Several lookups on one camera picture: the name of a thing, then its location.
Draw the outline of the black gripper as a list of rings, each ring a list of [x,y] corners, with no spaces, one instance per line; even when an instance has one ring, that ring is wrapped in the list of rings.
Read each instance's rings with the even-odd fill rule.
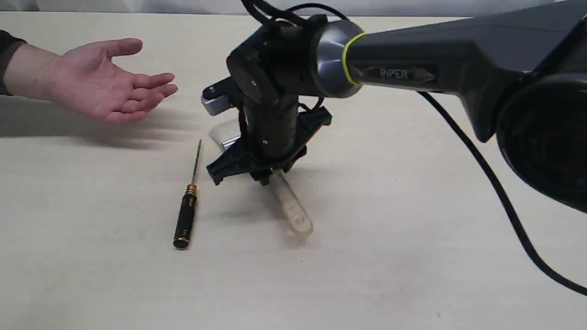
[[[310,47],[327,23],[326,15],[310,16],[304,26],[272,20],[230,52],[226,65],[239,89],[240,138],[207,165],[214,184],[243,174],[267,184],[271,171],[288,171],[317,130],[329,125],[325,109],[298,111],[300,96],[323,100],[311,75]]]

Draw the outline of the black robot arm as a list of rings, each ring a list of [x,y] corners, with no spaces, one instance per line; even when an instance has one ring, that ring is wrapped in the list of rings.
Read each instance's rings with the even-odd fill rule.
[[[416,91],[438,111],[433,93],[456,96],[523,182],[586,211],[584,0],[375,33],[319,3],[242,3],[260,27],[201,99],[212,116],[238,110],[241,139],[207,167],[215,184],[289,171],[331,123],[323,100],[372,85]]]

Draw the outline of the forearm with dark sleeve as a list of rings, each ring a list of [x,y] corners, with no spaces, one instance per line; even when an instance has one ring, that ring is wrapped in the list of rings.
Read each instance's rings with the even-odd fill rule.
[[[0,94],[51,100],[52,77],[59,55],[0,32]]]

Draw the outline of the open human hand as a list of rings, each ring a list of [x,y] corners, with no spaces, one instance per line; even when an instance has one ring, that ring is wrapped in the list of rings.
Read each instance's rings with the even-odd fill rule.
[[[140,39],[102,40],[59,55],[51,63],[44,99],[114,125],[142,121],[178,92],[172,73],[132,73],[113,62],[142,48]]]

